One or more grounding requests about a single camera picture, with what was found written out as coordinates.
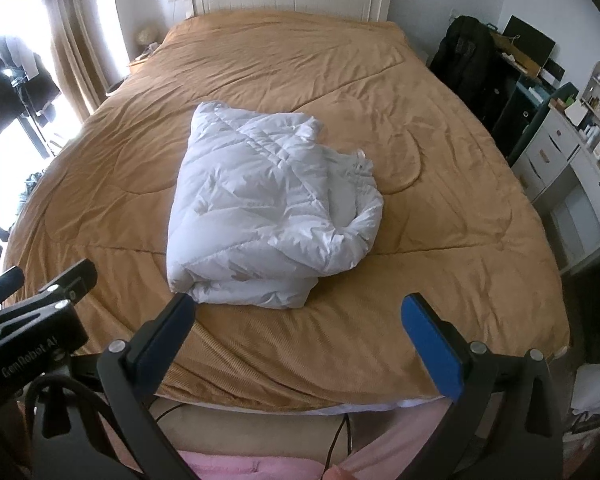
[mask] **folded white comforter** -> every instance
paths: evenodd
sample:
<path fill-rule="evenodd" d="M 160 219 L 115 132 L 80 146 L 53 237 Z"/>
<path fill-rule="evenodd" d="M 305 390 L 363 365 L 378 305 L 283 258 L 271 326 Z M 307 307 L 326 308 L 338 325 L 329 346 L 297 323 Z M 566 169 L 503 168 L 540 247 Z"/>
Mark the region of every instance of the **folded white comforter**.
<path fill-rule="evenodd" d="M 358 264 L 382 196 L 362 153 L 315 143 L 321 127 L 301 113 L 198 106 L 169 221 L 171 290 L 199 303 L 296 307 L 319 276 Z"/>

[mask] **bed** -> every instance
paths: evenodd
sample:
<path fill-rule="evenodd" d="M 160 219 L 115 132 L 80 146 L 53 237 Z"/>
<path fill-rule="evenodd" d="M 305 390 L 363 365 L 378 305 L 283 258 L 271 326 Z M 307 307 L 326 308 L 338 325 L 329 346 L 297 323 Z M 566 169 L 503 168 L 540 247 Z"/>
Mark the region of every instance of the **bed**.
<path fill-rule="evenodd" d="M 192 0 L 193 17 L 40 180 L 7 249 L 6 265 L 27 277 L 12 301 L 86 257 L 99 278 L 77 305 L 83 351 L 154 318 L 171 297 L 167 225 L 193 110 L 221 100 L 314 115 L 321 142 L 362 149 L 382 223 L 371 254 L 321 279 L 302 308 L 201 304 L 162 395 L 266 412 L 436 397 L 400 325 L 412 292 L 494 352 L 563 349 L 560 277 L 538 215 L 487 131 L 383 22 L 387 10 L 388 0 Z"/>

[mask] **beige curtain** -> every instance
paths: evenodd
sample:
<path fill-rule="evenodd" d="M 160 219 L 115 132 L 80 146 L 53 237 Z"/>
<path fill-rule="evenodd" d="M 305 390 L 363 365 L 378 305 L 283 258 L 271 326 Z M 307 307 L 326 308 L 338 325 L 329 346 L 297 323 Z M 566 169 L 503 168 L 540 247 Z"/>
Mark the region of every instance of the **beige curtain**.
<path fill-rule="evenodd" d="M 58 85 L 83 121 L 105 99 L 107 82 L 89 40 L 80 0 L 42 0 L 51 25 Z"/>

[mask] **screw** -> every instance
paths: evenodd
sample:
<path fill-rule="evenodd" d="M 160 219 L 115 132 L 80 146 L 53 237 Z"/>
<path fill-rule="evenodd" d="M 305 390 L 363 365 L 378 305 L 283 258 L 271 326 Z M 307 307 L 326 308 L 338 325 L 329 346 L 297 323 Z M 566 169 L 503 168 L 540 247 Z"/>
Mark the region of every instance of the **screw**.
<path fill-rule="evenodd" d="M 485 345 L 482 341 L 472 341 L 469 345 L 471 352 L 474 354 L 482 355 L 487 352 L 487 345 Z"/>
<path fill-rule="evenodd" d="M 66 353 L 64 352 L 64 350 L 62 350 L 61 348 L 57 348 L 56 350 L 54 350 L 54 352 L 51 354 L 51 358 L 54 361 L 62 361 L 62 359 L 64 359 L 64 356 L 66 355 Z"/>
<path fill-rule="evenodd" d="M 530 352 L 529 352 L 529 356 L 534 360 L 534 361 L 542 361 L 542 359 L 544 359 L 544 355 L 542 355 L 542 352 L 539 351 L 537 348 L 533 348 Z"/>
<path fill-rule="evenodd" d="M 126 343 L 122 339 L 116 339 L 109 344 L 109 352 L 117 354 L 125 349 Z"/>

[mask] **white cabinet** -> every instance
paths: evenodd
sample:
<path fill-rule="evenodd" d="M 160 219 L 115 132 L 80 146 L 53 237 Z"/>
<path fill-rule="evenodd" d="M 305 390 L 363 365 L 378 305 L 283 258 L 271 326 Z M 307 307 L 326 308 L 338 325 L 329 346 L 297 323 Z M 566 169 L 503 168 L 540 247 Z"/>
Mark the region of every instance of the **white cabinet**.
<path fill-rule="evenodd" d="M 555 110 L 550 110 L 541 128 L 547 132 L 567 160 L 580 145 L 573 127 Z"/>
<path fill-rule="evenodd" d="M 549 186 L 567 165 L 567 159 L 544 128 L 538 130 L 525 153 L 545 186 Z"/>
<path fill-rule="evenodd" d="M 533 201 L 536 196 L 544 189 L 544 183 L 540 179 L 538 172 L 531 165 L 526 153 L 520 155 L 520 158 L 513 165 L 513 174 L 518 178 L 526 197 Z"/>
<path fill-rule="evenodd" d="M 591 202 L 598 222 L 600 222 L 600 169 L 598 165 L 591 156 L 588 156 L 587 152 L 581 150 L 573 157 L 571 167 Z"/>
<path fill-rule="evenodd" d="M 551 108 L 513 173 L 542 219 L 562 272 L 600 253 L 600 168 L 571 123 Z"/>

